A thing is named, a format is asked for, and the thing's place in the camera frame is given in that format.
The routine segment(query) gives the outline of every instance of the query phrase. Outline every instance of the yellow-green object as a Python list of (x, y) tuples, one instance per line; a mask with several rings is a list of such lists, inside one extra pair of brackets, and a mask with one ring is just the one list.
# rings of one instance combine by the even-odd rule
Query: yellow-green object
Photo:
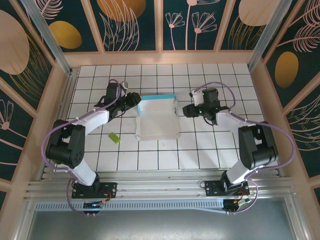
[(115, 144), (119, 144), (120, 143), (120, 138), (114, 133), (110, 133), (109, 134), (109, 138), (115, 143)]

